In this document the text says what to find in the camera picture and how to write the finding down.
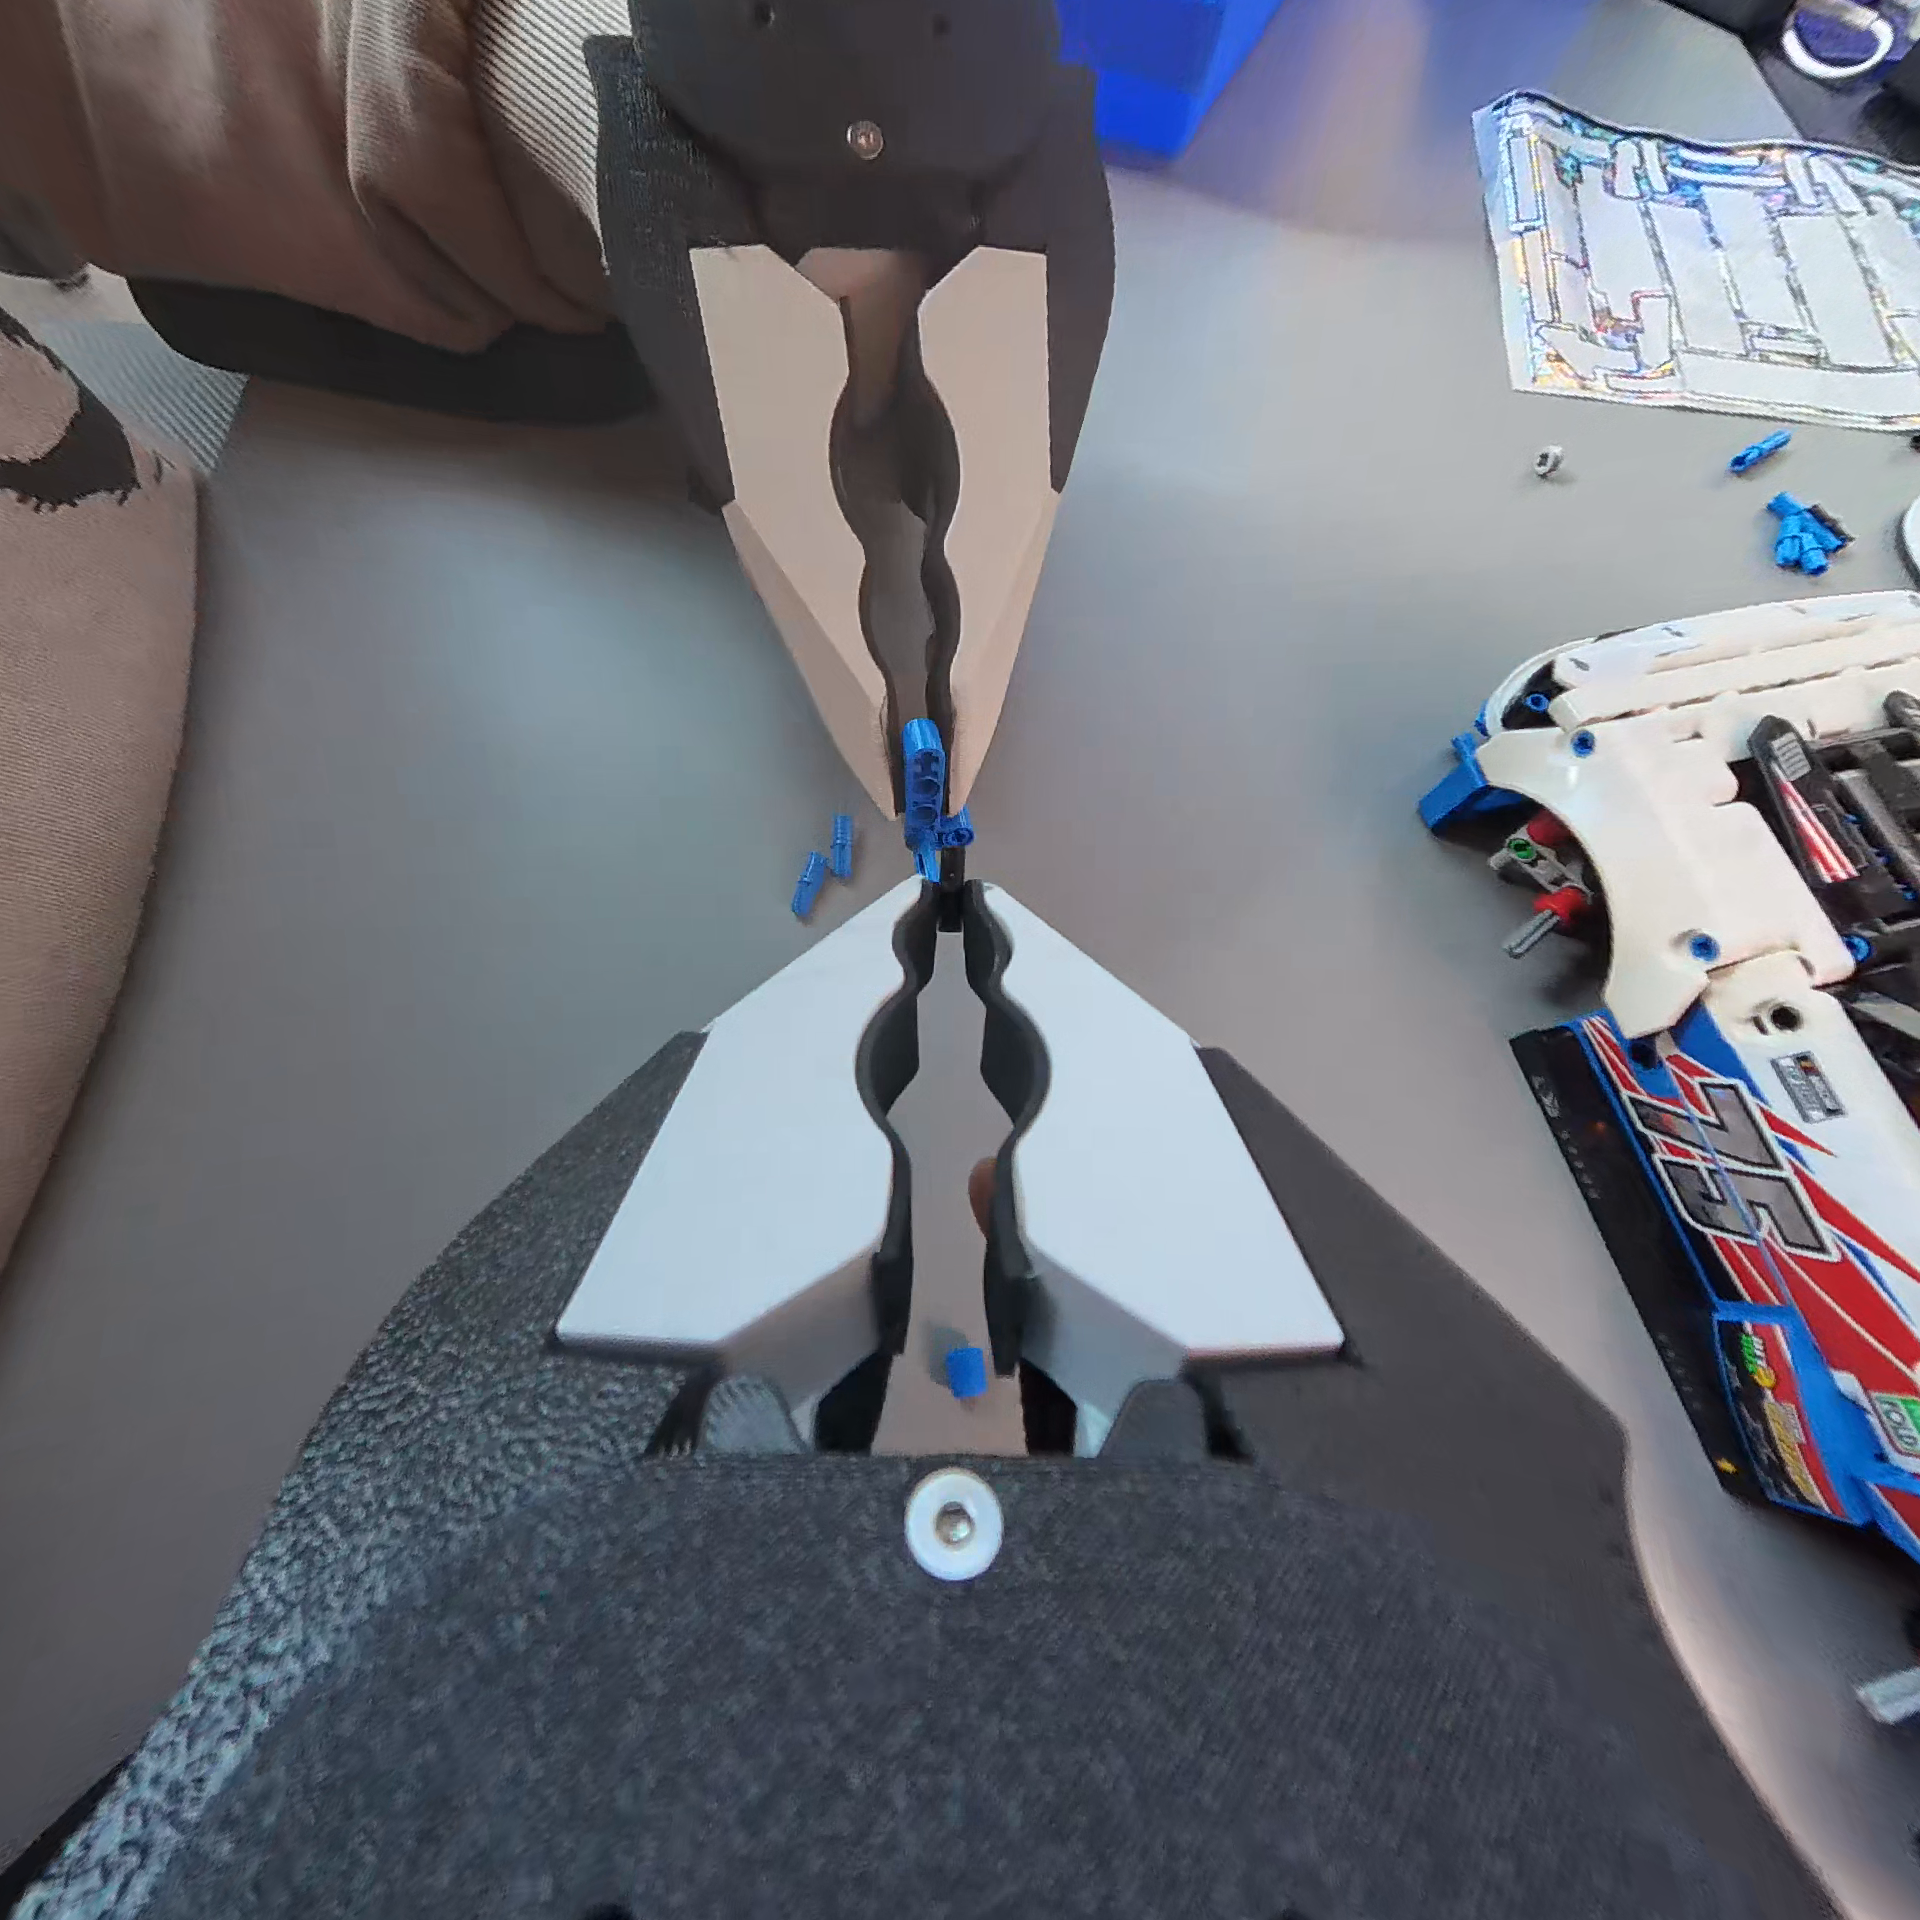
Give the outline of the person's left forearm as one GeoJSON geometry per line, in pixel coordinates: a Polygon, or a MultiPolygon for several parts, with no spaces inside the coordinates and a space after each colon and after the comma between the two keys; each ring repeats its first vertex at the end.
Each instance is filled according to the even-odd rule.
{"type": "Polygon", "coordinates": [[[284,298],[420,346],[610,323],[619,3],[5,3],[5,273],[284,298]]]}

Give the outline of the blue open-front storage bin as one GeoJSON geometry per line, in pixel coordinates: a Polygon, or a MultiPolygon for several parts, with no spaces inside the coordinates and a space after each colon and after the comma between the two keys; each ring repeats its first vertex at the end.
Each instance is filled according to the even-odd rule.
{"type": "Polygon", "coordinates": [[[1096,74],[1096,134],[1120,156],[1189,151],[1280,3],[1059,3],[1064,57],[1096,74]]]}

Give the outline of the grey desk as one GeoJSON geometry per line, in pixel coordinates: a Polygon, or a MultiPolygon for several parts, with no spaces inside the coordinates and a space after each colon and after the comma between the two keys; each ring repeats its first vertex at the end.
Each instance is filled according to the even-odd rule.
{"type": "MultiPolygon", "coordinates": [[[[1117,286],[979,868],[1229,1050],[1633,1443],[1664,1623],[1851,1915],[1915,1915],[1902,1596],[1742,1508],[1507,1037],[1574,997],[1414,804],[1552,639],[1772,599],[1718,417],[1516,394],[1472,111],[1792,133],[1667,4],[1286,4],[1117,286]],[[1541,445],[1569,469],[1532,473],[1541,445]]],[[[858,804],[657,420],[253,388],[203,508],[177,811],[5,1282],[5,1855],[144,1734],[306,1428],[458,1229],[806,942],[858,804]]]]}

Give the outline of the sticker sheet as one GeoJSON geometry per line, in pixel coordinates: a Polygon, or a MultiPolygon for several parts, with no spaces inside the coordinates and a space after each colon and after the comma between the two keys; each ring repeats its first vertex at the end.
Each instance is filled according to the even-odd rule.
{"type": "Polygon", "coordinates": [[[1918,427],[1913,167],[1612,129],[1532,91],[1472,138],[1516,390],[1918,427]]]}

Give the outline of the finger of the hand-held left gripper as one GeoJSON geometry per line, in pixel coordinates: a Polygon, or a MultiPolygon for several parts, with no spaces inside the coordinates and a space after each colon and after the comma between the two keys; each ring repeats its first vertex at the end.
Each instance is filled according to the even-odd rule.
{"type": "Polygon", "coordinates": [[[725,525],[833,746],[899,814],[892,690],[861,602],[869,556],[833,473],[851,382],[843,308],[768,247],[698,247],[689,266],[731,482],[725,525]]]}
{"type": "Polygon", "coordinates": [[[955,450],[939,537],[958,618],[945,687],[948,794],[968,801],[1002,721],[1061,503],[1050,466],[1044,257],[976,247],[923,298],[918,347],[955,450]]]}

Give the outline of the toy brick race car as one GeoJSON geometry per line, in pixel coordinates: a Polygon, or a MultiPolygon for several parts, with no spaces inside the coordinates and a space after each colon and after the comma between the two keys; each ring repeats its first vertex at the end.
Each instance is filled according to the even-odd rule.
{"type": "Polygon", "coordinates": [[[1525,658],[1428,833],[1502,828],[1600,1002],[1512,1041],[1718,1484],[1918,1554],[1915,590],[1525,658]]]}

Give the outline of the person's beige sweatshirt torso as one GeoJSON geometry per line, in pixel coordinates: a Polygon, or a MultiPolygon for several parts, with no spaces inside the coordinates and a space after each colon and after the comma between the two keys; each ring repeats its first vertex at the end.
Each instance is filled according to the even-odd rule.
{"type": "Polygon", "coordinates": [[[198,484],[3,318],[3,1257],[124,987],[185,729],[198,484]]]}

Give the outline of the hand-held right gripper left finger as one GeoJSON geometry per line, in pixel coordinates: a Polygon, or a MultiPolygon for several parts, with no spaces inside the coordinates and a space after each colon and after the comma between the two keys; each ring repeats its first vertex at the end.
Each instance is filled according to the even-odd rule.
{"type": "Polygon", "coordinates": [[[939,891],[906,879],[702,1031],[560,1309],[560,1347],[755,1375],[872,1449],[914,1290],[893,1108],[921,1068],[939,891]]]}

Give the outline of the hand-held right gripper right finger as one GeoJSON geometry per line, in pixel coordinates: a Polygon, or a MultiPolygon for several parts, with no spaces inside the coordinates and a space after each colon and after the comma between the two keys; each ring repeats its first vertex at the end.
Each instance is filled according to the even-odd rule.
{"type": "Polygon", "coordinates": [[[1000,884],[961,893],[995,1157],[982,1306],[1027,1445],[1140,1387],[1340,1355],[1344,1330],[1200,1046],[1000,884]]]}

